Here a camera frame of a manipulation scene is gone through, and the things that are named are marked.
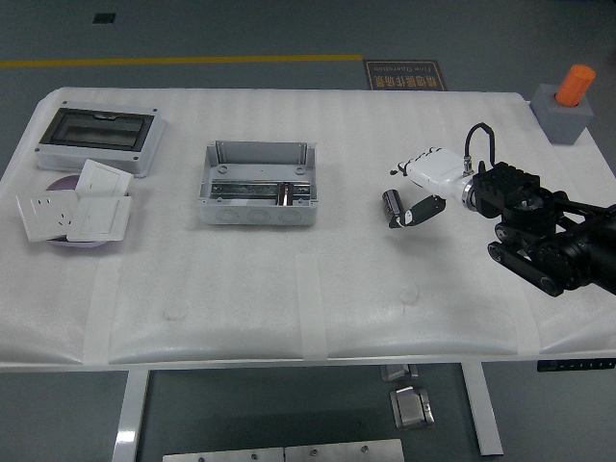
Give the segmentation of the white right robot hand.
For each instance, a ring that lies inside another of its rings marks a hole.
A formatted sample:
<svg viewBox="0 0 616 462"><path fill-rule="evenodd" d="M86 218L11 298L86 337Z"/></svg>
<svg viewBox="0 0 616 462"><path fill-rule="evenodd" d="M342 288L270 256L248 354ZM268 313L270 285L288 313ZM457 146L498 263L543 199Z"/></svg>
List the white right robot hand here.
<svg viewBox="0 0 616 462"><path fill-rule="evenodd" d="M398 163L391 175L401 173L429 196L406 209L397 190L382 194L389 227L404 228L427 221L445 210L447 200L462 204L475 212L474 171L467 169L468 159L442 147L430 147L408 161Z"/></svg>

